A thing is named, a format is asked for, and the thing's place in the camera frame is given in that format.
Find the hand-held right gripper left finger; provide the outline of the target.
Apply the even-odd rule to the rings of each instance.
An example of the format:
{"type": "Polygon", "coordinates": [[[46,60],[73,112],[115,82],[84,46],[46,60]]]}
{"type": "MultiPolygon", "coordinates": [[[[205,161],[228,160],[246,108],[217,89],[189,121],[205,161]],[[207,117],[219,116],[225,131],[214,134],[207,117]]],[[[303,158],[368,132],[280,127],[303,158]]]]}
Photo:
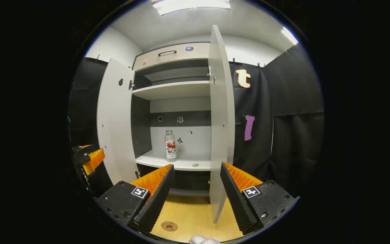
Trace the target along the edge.
{"type": "Polygon", "coordinates": [[[168,164],[132,183],[119,181],[94,201],[120,225],[151,232],[174,179],[174,165],[168,164]]]}

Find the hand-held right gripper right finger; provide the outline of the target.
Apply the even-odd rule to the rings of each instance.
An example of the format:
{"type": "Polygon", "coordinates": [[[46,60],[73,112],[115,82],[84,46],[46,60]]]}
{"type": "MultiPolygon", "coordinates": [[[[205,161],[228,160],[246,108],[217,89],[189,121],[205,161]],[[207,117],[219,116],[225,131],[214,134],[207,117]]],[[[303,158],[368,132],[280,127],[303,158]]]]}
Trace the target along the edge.
{"type": "Polygon", "coordinates": [[[239,230],[248,235],[274,226],[300,200],[274,180],[261,182],[249,173],[222,162],[221,180],[239,230]]]}

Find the black backdrop cloth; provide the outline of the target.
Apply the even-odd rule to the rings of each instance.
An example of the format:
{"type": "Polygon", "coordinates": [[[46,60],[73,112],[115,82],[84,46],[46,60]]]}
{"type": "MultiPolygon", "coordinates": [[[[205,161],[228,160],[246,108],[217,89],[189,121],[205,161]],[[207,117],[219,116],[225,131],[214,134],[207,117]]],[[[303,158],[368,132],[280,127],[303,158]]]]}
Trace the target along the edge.
{"type": "Polygon", "coordinates": [[[320,159],[324,108],[307,52],[295,45],[265,67],[230,62],[235,167],[300,196],[320,159]]]}

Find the clear plastic bottle red label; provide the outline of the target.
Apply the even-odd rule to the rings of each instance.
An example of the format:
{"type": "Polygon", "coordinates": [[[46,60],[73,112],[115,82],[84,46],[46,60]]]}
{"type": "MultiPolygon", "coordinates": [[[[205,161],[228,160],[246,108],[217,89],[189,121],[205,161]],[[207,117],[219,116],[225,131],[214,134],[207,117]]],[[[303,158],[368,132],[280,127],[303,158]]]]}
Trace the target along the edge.
{"type": "Polygon", "coordinates": [[[165,143],[167,161],[175,162],[177,160],[177,150],[175,144],[175,136],[172,130],[166,130],[164,143],[165,143]]]}

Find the grey cabinet drawer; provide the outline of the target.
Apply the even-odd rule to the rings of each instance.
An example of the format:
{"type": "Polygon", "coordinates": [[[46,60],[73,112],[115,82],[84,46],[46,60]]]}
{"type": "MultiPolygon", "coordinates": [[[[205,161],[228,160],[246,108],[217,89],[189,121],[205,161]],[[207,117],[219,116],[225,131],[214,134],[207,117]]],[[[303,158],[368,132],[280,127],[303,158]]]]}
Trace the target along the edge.
{"type": "Polygon", "coordinates": [[[143,52],[135,57],[132,70],[139,71],[157,65],[171,62],[189,61],[189,60],[206,60],[209,56],[209,42],[180,43],[154,48],[143,52]],[[161,52],[176,50],[176,54],[167,54],[158,57],[161,52]]]}

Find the grey wooden cabinet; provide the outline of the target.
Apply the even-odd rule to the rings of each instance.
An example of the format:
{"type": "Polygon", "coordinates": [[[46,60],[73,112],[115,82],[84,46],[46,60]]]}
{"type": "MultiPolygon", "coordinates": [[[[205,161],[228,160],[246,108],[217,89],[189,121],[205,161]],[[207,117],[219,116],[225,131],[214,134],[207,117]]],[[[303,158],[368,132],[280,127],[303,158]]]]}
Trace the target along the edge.
{"type": "MultiPolygon", "coordinates": [[[[208,59],[171,62],[135,72],[132,91],[173,82],[209,81],[208,59]]],[[[131,129],[135,159],[150,150],[166,153],[164,136],[172,130],[177,153],[211,154],[210,96],[146,100],[132,95],[131,129]]],[[[137,175],[158,168],[136,163],[137,175]]],[[[175,170],[170,194],[208,197],[210,170],[175,170]]]]}

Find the ceiling light panel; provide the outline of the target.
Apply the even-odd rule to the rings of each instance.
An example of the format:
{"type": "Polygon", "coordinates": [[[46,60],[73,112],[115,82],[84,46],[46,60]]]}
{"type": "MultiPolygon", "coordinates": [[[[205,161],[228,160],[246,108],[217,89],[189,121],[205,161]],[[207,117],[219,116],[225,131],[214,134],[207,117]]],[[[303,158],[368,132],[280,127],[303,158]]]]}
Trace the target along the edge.
{"type": "Polygon", "coordinates": [[[285,27],[281,30],[281,33],[293,44],[296,45],[298,40],[294,37],[294,35],[285,27]]]}
{"type": "Polygon", "coordinates": [[[161,16],[188,9],[231,9],[230,0],[161,0],[152,3],[152,6],[161,16]]]}

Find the grey cabinet shelf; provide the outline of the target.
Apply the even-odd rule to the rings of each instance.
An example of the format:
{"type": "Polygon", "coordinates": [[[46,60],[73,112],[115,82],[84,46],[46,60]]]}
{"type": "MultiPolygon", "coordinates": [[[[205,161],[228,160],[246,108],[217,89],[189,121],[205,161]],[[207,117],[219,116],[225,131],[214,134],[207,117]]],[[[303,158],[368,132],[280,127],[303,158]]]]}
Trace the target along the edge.
{"type": "Polygon", "coordinates": [[[132,91],[132,95],[146,100],[210,96],[209,81],[173,82],[152,85],[132,91]]]}
{"type": "Polygon", "coordinates": [[[193,154],[187,152],[179,152],[177,160],[174,162],[167,161],[166,155],[162,151],[150,150],[147,153],[135,159],[139,165],[145,165],[155,168],[161,168],[172,163],[175,170],[189,170],[189,171],[206,171],[211,170],[211,156],[210,154],[193,154]]]}

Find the grey cabinet door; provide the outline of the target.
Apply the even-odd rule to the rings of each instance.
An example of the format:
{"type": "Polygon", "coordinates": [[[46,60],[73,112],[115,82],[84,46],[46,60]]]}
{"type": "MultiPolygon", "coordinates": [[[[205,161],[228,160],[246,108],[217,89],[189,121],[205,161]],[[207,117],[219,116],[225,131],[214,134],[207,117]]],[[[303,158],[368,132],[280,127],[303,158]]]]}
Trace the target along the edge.
{"type": "Polygon", "coordinates": [[[136,180],[136,159],[131,131],[131,100],[134,71],[111,58],[105,69],[96,109],[99,146],[113,184],[136,180]]]}
{"type": "Polygon", "coordinates": [[[217,25],[212,26],[209,48],[211,100],[210,203],[213,223],[217,223],[226,198],[221,180],[223,162],[232,164],[234,155],[234,93],[229,59],[217,25]]]}

